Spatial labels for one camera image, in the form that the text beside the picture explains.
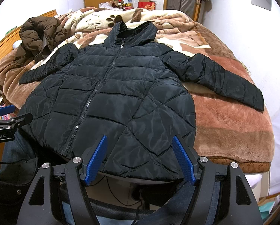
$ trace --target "tiled floor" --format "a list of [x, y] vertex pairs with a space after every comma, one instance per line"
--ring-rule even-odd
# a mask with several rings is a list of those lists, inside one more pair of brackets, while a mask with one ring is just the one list
[[[91, 185], [96, 184], [102, 177], [102, 174], [97, 174], [95, 181], [93, 181]], [[133, 206], [128, 206], [136, 203], [136, 201], [131, 198], [131, 193], [136, 184], [131, 184], [130, 182], [125, 182], [111, 177], [108, 177], [108, 181], [113, 194], [118, 200], [125, 204], [125, 206], [118, 202], [111, 194], [107, 184], [107, 177], [104, 177], [104, 179], [95, 186], [86, 187], [88, 197], [108, 204], [129, 208], [137, 208], [140, 205], [139, 202]]]

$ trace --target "jacket's left sleeve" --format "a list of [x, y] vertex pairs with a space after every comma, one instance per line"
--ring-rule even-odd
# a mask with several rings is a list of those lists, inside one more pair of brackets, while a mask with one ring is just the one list
[[192, 58], [160, 44], [159, 56], [180, 80], [206, 86], [218, 95], [235, 99], [264, 111], [262, 92], [248, 80], [225, 70], [217, 62], [197, 53]]
[[36, 69], [25, 72], [19, 80], [19, 84], [39, 81], [48, 75], [59, 71], [62, 67], [72, 62], [78, 55], [85, 53], [85, 49], [78, 49], [73, 43], [60, 47], [49, 61]]

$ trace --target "blue textured pad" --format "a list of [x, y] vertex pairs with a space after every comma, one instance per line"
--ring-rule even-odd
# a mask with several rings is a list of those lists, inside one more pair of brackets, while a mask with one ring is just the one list
[[102, 161], [107, 152], [107, 146], [107, 137], [104, 135], [98, 147], [96, 148], [92, 158], [90, 159], [90, 162], [87, 165], [87, 175], [84, 180], [87, 186], [89, 186], [90, 183], [95, 180], [98, 169], [100, 168], [100, 165], [102, 164]]
[[180, 168], [182, 169], [185, 180], [189, 181], [193, 185], [196, 181], [193, 165], [176, 136], [174, 136], [172, 139], [172, 149], [180, 165]]
[[9, 106], [4, 106], [0, 107], [0, 116], [4, 116], [10, 113], [15, 112], [15, 106], [14, 105], [9, 105]]

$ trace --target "zipper slider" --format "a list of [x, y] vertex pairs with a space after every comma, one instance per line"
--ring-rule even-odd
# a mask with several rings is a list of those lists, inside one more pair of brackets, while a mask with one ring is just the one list
[[124, 40], [125, 40], [125, 38], [122, 40], [122, 44], [121, 44], [120, 48], [123, 48]]

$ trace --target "metal screw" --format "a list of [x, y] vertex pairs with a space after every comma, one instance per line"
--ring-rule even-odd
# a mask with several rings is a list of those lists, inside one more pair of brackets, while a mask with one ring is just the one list
[[79, 157], [75, 157], [75, 158], [72, 159], [72, 161], [74, 163], [79, 163], [81, 161], [81, 159]]
[[42, 168], [48, 168], [49, 167], [49, 163], [48, 162], [45, 162], [42, 164]]
[[233, 168], [237, 168], [237, 167], [238, 167], [238, 164], [235, 163], [235, 162], [232, 162], [232, 163], [231, 163], [231, 166], [232, 166]]
[[208, 158], [207, 157], [200, 157], [199, 160], [201, 162], [207, 162], [208, 161]]

